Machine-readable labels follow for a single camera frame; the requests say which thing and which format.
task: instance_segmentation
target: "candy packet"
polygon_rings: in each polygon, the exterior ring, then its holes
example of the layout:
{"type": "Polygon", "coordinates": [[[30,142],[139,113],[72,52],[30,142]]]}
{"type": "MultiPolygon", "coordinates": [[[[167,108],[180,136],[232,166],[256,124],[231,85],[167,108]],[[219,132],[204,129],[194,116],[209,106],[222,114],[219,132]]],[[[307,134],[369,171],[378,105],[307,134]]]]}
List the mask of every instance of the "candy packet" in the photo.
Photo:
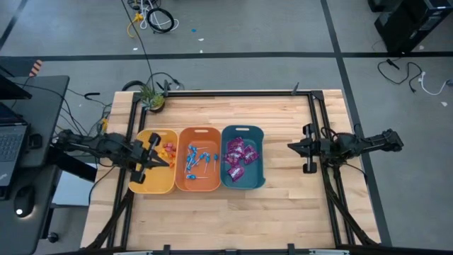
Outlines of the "candy packet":
{"type": "Polygon", "coordinates": [[[239,180],[243,176],[243,173],[244,173],[244,169],[241,165],[232,166],[230,168],[230,170],[228,170],[228,174],[233,179],[233,182],[236,182],[237,180],[239,180]]]}
{"type": "Polygon", "coordinates": [[[244,149],[244,164],[250,164],[251,162],[254,162],[258,157],[260,157],[259,153],[251,145],[248,145],[244,149]]]}
{"type": "Polygon", "coordinates": [[[236,137],[227,143],[228,153],[234,152],[240,154],[243,157],[243,140],[242,137],[236,137]]]}
{"type": "Polygon", "coordinates": [[[236,166],[241,158],[242,154],[236,152],[229,152],[225,155],[225,161],[231,166],[236,166]]]}

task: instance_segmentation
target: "wooden table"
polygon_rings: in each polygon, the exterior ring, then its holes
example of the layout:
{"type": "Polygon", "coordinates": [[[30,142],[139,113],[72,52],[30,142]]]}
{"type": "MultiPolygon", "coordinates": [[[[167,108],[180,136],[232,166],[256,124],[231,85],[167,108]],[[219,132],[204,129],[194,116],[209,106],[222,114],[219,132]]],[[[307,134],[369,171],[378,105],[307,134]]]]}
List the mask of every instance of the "wooden table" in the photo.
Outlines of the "wooden table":
{"type": "MultiPolygon", "coordinates": [[[[331,128],[351,132],[341,90],[323,93],[331,128]]],[[[108,132],[126,133],[132,96],[133,92],[115,94],[108,132]]],[[[318,104],[316,111],[321,116],[318,104]]],[[[138,109],[133,137],[140,112],[138,109]]],[[[308,123],[308,100],[300,96],[168,98],[162,113],[148,113],[145,129],[170,128],[179,133],[191,126],[222,130],[235,124],[263,129],[266,183],[252,191],[221,186],[210,193],[175,190],[168,195],[136,194],[127,248],[162,250],[163,245],[170,244],[172,249],[180,250],[286,249],[288,243],[294,243],[297,249],[335,247],[321,171],[303,174],[305,159],[287,148],[287,143],[303,137],[302,126],[308,123]]],[[[361,167],[359,159],[349,163],[361,167]]],[[[96,178],[107,170],[100,168],[96,178]]],[[[341,171],[351,215],[379,242],[364,176],[349,166],[343,166],[341,171]]],[[[93,191],[82,247],[94,240],[111,215],[118,174],[118,169],[113,170],[93,191]]],[[[338,211],[337,218],[345,243],[345,228],[338,211]]],[[[115,245],[120,243],[122,223],[120,219],[115,245]]]]}

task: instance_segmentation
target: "computer mouse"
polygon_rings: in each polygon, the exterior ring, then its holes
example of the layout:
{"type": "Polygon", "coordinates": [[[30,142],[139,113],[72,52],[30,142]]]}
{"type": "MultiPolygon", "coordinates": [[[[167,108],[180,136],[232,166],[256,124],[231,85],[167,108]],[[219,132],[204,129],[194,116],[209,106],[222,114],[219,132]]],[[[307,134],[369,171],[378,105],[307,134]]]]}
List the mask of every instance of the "computer mouse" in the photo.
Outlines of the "computer mouse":
{"type": "Polygon", "coordinates": [[[18,217],[25,217],[33,211],[35,207],[35,188],[24,186],[18,190],[14,198],[14,212],[18,217]]]}

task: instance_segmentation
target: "potted plant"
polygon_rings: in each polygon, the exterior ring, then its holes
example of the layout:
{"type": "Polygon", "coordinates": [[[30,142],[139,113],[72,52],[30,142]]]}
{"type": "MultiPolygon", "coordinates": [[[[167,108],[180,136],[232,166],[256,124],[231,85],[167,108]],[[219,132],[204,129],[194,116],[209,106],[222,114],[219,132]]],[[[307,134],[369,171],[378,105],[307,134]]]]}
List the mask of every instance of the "potted plant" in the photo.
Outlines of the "potted plant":
{"type": "Polygon", "coordinates": [[[160,113],[165,106],[164,95],[147,85],[142,86],[142,105],[152,113],[160,113]]]}

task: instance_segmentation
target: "white cable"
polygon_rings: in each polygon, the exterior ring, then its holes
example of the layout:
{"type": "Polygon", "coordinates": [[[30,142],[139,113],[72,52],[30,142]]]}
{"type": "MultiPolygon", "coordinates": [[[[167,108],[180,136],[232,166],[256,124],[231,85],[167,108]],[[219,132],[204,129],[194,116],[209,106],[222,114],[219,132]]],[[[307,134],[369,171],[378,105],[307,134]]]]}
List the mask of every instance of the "white cable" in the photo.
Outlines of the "white cable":
{"type": "Polygon", "coordinates": [[[447,81],[449,81],[449,80],[446,80],[446,81],[444,82],[444,84],[443,84],[442,87],[440,88],[439,92],[437,92],[437,93],[431,93],[431,92],[429,92],[428,90],[426,90],[426,89],[425,89],[425,86],[423,85],[423,80],[425,79],[425,75],[426,75],[426,72],[422,72],[422,77],[418,79],[418,81],[422,84],[422,89],[423,89],[426,93],[430,94],[431,96],[440,95],[440,94],[442,93],[442,91],[444,90],[444,87],[445,87],[445,85],[447,84],[447,81]]]}
{"type": "MultiPolygon", "coordinates": [[[[141,1],[140,1],[140,8],[141,8],[141,10],[142,10],[142,15],[143,15],[144,19],[143,19],[143,21],[140,23],[140,28],[141,28],[141,29],[147,29],[147,26],[148,26],[148,23],[147,23],[147,14],[148,14],[148,11],[150,11],[150,10],[148,9],[148,7],[146,7],[146,8],[143,7],[143,1],[144,1],[144,0],[141,0],[141,1]]],[[[154,6],[153,6],[153,4],[151,3],[151,0],[148,0],[148,2],[149,2],[149,6],[151,7],[151,10],[154,9],[154,6]]],[[[151,21],[151,24],[158,26],[160,29],[162,29],[161,26],[163,26],[163,25],[165,25],[165,24],[171,22],[171,21],[169,20],[169,21],[166,21],[166,22],[164,22],[164,23],[159,23],[159,21],[157,20],[157,17],[156,17],[156,12],[153,12],[153,15],[151,15],[151,20],[150,20],[150,21],[151,21]]],[[[178,26],[179,26],[179,20],[176,19],[176,18],[174,18],[174,21],[175,21],[176,24],[175,24],[175,26],[171,29],[171,31],[175,30],[175,29],[178,28],[178,26]]]]}

